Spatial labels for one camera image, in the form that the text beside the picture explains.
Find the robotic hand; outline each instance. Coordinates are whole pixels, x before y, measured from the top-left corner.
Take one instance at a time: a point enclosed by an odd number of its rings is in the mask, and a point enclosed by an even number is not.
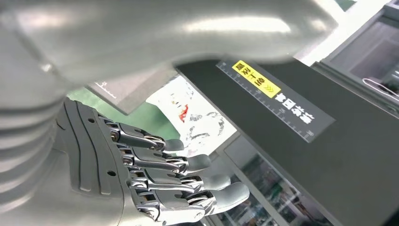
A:
[[[65,95],[199,58],[288,60],[333,31],[335,8],[332,0],[2,1],[1,225],[160,226],[242,202],[244,185],[191,175],[207,157],[166,154],[179,141]]]
[[[65,216],[66,225],[165,226],[199,221],[249,197],[248,188],[231,185],[228,176],[198,176],[210,166],[207,155],[167,154],[184,149],[178,139],[164,140],[114,122],[71,100],[64,102],[56,121],[52,163],[47,164],[54,167],[44,173],[35,197],[5,216],[13,223],[14,214],[35,206],[36,213],[50,214],[34,225],[59,225],[59,216]],[[49,196],[51,201],[41,205]],[[18,224],[27,223],[32,212],[27,213]]]
[[[103,116],[99,119],[110,128],[110,137],[129,170],[128,186],[137,209],[155,222],[196,222],[203,216],[229,210],[249,197],[243,183],[231,185],[227,176],[195,175],[210,165],[207,155],[186,158],[163,152],[183,150],[180,140],[164,140]]]

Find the gray surface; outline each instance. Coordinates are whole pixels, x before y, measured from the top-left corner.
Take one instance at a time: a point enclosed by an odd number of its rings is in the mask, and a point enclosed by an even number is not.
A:
[[[204,61],[179,69],[334,225],[381,225],[399,207],[395,117],[298,61],[262,65],[336,119],[309,144],[220,71],[217,63]],[[237,106],[245,111],[237,111]]]
[[[276,77],[272,76],[270,73],[264,69],[258,67],[257,65],[251,64],[251,67],[255,69],[258,73],[269,79],[277,87],[281,89],[276,96],[269,98],[267,95],[259,92],[256,86],[251,84],[248,80],[240,76],[233,66],[237,61],[221,61],[218,63],[222,71],[224,71],[228,76],[230,76],[236,83],[238,83],[242,88],[247,90],[251,95],[254,96],[259,102],[261,102],[264,107],[269,109],[273,114],[275,114],[280,120],[282,120],[287,126],[289,126],[295,133],[302,137],[306,142],[312,142],[318,135],[320,135],[329,125],[331,125],[335,120],[331,118],[324,111],[320,110],[317,106],[309,102],[307,99],[293,91],[283,82],[279,81]],[[279,95],[283,95],[284,100],[292,100],[295,106],[291,109],[285,108],[283,103],[280,103],[277,98]],[[291,112],[292,109],[298,110],[296,107],[302,108],[303,113],[300,115],[306,116],[309,113],[314,119],[306,124],[303,122],[299,116],[296,116]]]

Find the metal frame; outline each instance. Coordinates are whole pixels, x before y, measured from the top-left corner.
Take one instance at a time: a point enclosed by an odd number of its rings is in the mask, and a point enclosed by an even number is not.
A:
[[[399,23],[399,1],[392,0],[387,3],[376,15],[368,20],[360,29],[358,29],[350,38],[335,49],[330,55],[321,60],[319,63],[315,62],[311,68],[322,73],[326,77],[333,79],[340,85],[356,91],[356,94],[379,106],[387,113],[399,118],[399,104],[390,98],[385,98],[375,90],[369,89],[365,86],[362,80],[352,74],[350,71],[339,68],[332,63],[332,60],[337,57],[344,49],[351,45],[359,36],[366,32],[372,25],[382,19],[392,20]]]

